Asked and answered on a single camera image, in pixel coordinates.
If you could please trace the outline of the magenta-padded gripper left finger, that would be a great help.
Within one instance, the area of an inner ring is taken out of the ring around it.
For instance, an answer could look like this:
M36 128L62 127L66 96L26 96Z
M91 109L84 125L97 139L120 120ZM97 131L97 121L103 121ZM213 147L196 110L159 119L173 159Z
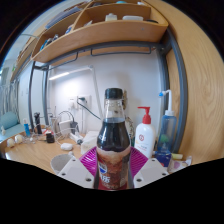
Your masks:
M92 148L79 159L72 157L58 176L84 188L94 188L97 175L96 148Z

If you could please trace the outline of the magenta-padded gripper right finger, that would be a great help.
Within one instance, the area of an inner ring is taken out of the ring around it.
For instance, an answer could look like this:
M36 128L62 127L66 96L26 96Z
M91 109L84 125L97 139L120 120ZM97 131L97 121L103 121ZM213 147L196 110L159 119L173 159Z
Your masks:
M139 150L131 148L128 173L130 189L141 188L168 175L156 158L148 159Z

